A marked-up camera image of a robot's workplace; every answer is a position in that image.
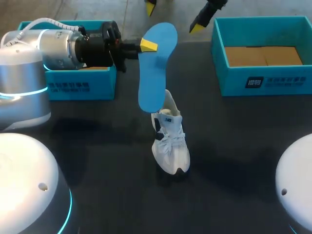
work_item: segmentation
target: cable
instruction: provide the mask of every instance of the cable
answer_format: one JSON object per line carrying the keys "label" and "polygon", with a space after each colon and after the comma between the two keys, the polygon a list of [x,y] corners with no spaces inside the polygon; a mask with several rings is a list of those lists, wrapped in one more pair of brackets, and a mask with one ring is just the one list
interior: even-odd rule
{"label": "cable", "polygon": [[4,46],[8,47],[8,46],[16,44],[16,41],[20,40],[23,37],[25,32],[27,32],[29,29],[31,29],[32,27],[34,27],[35,25],[37,25],[39,23],[50,23],[50,24],[53,24],[59,28],[71,30],[73,32],[81,32],[82,31],[81,27],[79,27],[79,26],[66,25],[66,24],[60,23],[54,19],[50,19],[50,18],[40,18],[40,19],[37,19],[37,20],[31,22],[29,25],[27,25],[13,40],[11,40],[11,41],[14,41],[15,43],[12,44],[12,43],[8,42]]}

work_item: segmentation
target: sneaker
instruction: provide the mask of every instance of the sneaker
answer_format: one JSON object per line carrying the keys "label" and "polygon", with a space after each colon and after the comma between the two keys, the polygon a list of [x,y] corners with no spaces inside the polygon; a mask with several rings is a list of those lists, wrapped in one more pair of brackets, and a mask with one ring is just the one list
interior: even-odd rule
{"label": "sneaker", "polygon": [[186,173],[190,167],[190,153],[185,142],[182,116],[168,90],[163,108],[152,113],[152,124],[156,131],[152,151],[159,166],[172,175]]}

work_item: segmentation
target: blue box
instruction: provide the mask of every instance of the blue box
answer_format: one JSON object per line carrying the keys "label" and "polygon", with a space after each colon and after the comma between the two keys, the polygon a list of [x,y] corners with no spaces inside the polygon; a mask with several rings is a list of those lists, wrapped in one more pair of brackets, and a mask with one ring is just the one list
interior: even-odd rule
{"label": "blue box", "polygon": [[[230,67],[225,46],[294,46],[303,65]],[[223,96],[312,94],[312,26],[306,17],[216,18],[212,55]]]}
{"label": "blue box", "polygon": [[[100,28],[104,21],[60,21],[72,26],[83,25],[87,30]],[[30,21],[21,22],[18,30]],[[49,23],[40,23],[32,29],[59,29]],[[115,96],[116,68],[107,70],[46,71],[50,100],[112,100]]]}

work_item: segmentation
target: concrete floor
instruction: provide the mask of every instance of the concrete floor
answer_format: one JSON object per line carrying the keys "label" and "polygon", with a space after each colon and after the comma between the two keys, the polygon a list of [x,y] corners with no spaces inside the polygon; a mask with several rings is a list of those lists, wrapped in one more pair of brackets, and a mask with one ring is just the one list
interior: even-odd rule
{"label": "concrete floor", "polygon": [[[159,22],[170,22],[179,41],[211,39],[206,30],[189,35],[189,26],[206,4],[205,0],[158,0],[150,18],[144,0],[0,0],[0,36],[17,28],[19,22],[50,17],[56,20],[115,20],[122,37],[133,39]],[[311,0],[229,0],[216,17],[305,15],[312,21]]]}

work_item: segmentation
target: screw hole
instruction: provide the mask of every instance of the screw hole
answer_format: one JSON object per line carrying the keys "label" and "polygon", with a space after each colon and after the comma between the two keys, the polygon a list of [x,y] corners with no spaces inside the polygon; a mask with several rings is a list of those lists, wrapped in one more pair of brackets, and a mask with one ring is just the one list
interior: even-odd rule
{"label": "screw hole", "polygon": [[282,190],[282,196],[286,195],[286,193],[287,193],[287,189],[283,189]]}
{"label": "screw hole", "polygon": [[47,191],[48,190],[48,186],[45,183],[40,183],[38,185],[39,189],[42,191]]}

